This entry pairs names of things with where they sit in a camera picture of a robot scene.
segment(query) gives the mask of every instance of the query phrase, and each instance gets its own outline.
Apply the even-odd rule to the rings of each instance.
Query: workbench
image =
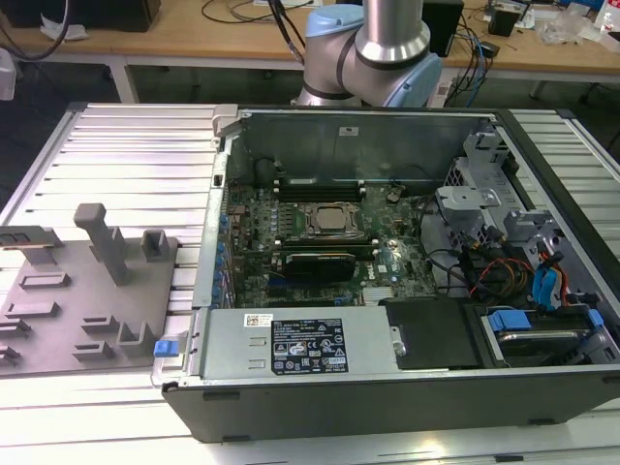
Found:
[[[67,43],[48,61],[62,63],[98,63],[107,65],[122,103],[139,101],[130,66],[182,66],[195,68],[241,68],[263,70],[301,70],[273,24],[221,24],[201,14],[204,0],[163,0],[162,10],[146,33],[89,30],[90,39]],[[484,4],[465,0],[465,17]],[[248,5],[239,9],[248,16],[266,15],[267,7]],[[289,16],[303,33],[311,9],[293,10]],[[212,16],[230,20],[225,0],[209,7]],[[579,82],[620,82],[620,54],[584,41],[582,45],[545,46],[535,31],[513,32],[508,38],[485,34],[486,23],[468,19],[479,36],[501,47],[490,78],[559,80]],[[49,45],[36,29],[10,29],[15,40],[28,50]],[[471,51],[463,39],[457,39],[430,106],[442,107],[446,87],[468,66]]]
[[[35,224],[53,227],[61,240],[85,239],[73,226],[73,209],[79,202],[103,202],[106,221],[120,226],[125,237],[165,229],[181,244],[165,333],[187,330],[211,184],[213,109],[90,105],[69,110],[0,214],[0,225]],[[547,110],[513,114],[620,256],[620,218],[602,217],[608,211],[605,198],[618,191],[617,165],[574,120]],[[535,186],[524,183],[524,188],[538,205]],[[22,263],[19,252],[0,252],[0,304]],[[151,385],[149,368],[1,379],[0,392],[3,464],[190,459],[218,465],[344,465],[448,457],[495,463],[496,455],[506,454],[545,464],[620,460],[620,400],[552,426],[204,445]]]

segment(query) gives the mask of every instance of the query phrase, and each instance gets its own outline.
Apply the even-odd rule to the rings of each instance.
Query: blue tab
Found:
[[[524,310],[496,310],[488,320],[493,332],[532,328]]]
[[[176,357],[178,356],[178,341],[157,341],[153,349],[155,357]]]
[[[547,312],[552,312],[555,307],[551,305],[551,295],[555,289],[555,282],[558,280],[558,273],[554,269],[549,269],[542,279],[541,294],[539,295],[539,304],[546,308]]]
[[[595,310],[593,308],[588,310],[588,316],[590,317],[590,321],[592,322],[592,325],[594,325],[595,328],[603,327],[604,325],[603,317],[601,316],[598,310]]]
[[[558,273],[555,269],[539,266],[534,273],[534,282],[532,283],[532,297],[539,305],[544,306],[547,312],[552,312],[555,307],[551,305],[551,294],[558,280]]]
[[[364,22],[364,9],[358,5],[328,5],[308,15],[306,37],[326,36],[348,31]]]
[[[393,109],[423,106],[437,87],[442,66],[436,53],[428,53],[396,86],[383,106]]]
[[[541,287],[543,286],[543,278],[546,273],[546,269],[538,267],[536,273],[534,273],[534,281],[532,282],[532,297],[536,303],[541,303]]]

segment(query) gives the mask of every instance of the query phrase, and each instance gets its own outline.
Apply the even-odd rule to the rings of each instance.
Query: power supply label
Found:
[[[347,373],[342,320],[271,322],[271,371],[276,375]]]

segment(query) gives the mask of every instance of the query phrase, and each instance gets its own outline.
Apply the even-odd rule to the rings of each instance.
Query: motherboard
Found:
[[[435,295],[414,237],[416,198],[401,198],[389,184],[357,190],[358,197],[333,201],[333,195],[230,186],[234,306],[376,305]]]

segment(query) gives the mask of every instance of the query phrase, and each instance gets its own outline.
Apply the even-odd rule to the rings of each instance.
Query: blue wire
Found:
[[[472,41],[473,43],[475,43],[476,47],[478,48],[478,53],[480,54],[480,61],[478,63],[478,69],[477,69],[477,71],[480,71],[480,74],[478,78],[476,79],[476,82],[474,83],[474,90],[472,91],[472,95],[470,96],[469,101],[465,105],[465,108],[469,108],[469,106],[474,102],[474,99],[476,99],[476,96],[478,95],[478,91],[481,88],[482,79],[484,77],[484,70],[482,66],[482,63],[484,63],[484,54],[482,53],[481,42],[478,40],[477,37],[465,35],[465,34],[459,34],[459,33],[457,33],[456,35],[459,37],[464,37],[465,39],[468,39]]]

